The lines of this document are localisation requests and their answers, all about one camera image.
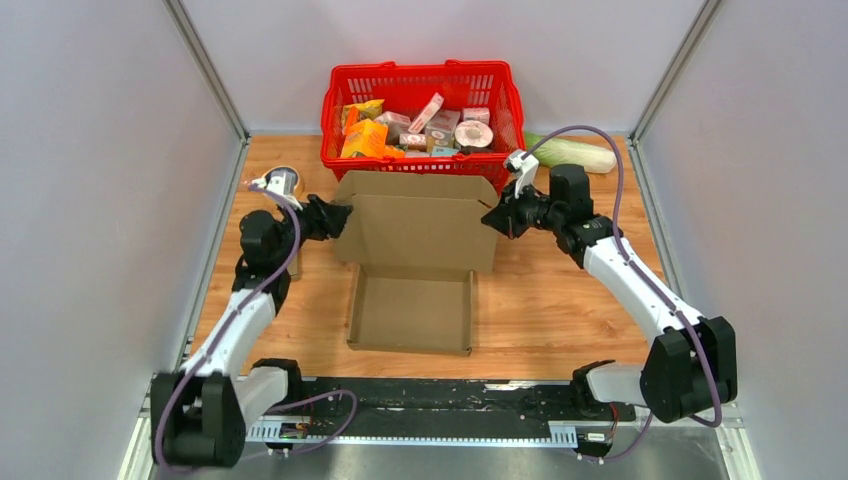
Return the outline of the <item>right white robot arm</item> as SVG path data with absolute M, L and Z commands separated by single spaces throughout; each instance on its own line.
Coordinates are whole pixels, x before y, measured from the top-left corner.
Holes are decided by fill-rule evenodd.
M 650 344 L 641 366 L 602 360 L 575 370 L 570 404 L 576 414 L 593 419 L 610 403 L 624 403 L 645 407 L 664 423 L 707 410 L 721 419 L 723 405 L 738 395 L 734 328 L 684 302 L 638 257 L 612 219 L 595 213 L 582 167 L 554 167 L 547 193 L 513 180 L 481 222 L 509 239 L 530 228 L 552 233 L 557 247 L 607 288 Z

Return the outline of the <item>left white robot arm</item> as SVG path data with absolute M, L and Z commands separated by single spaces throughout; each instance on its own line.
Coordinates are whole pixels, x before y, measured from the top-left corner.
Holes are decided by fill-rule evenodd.
M 229 468 L 243 453 L 247 430 L 275 408 L 291 415 L 306 390 L 293 360 L 261 359 L 240 375 L 248 354 L 280 313 L 288 270 L 307 240 L 338 238 L 353 212 L 311 194 L 288 202 L 272 194 L 282 218 L 254 210 L 239 222 L 241 255 L 221 319 L 178 369 L 156 375 L 150 389 L 151 449 L 158 466 L 178 472 Z

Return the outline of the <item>small brown cardboard box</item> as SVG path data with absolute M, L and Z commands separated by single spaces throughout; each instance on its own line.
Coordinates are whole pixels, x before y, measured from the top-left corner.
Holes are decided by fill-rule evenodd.
M 288 272 L 292 281 L 297 281 L 301 278 L 301 252 L 297 250 L 296 253 L 289 253 L 284 258 L 284 264 L 286 266 L 286 271 Z

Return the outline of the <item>large cardboard sheet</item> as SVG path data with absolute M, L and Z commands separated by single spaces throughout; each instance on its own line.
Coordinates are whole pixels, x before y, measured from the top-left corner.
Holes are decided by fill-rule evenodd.
M 481 218 L 498 201 L 481 176 L 353 171 L 335 200 L 352 209 L 333 247 L 354 264 L 353 350 L 467 356 L 477 277 L 492 271 L 497 233 Z

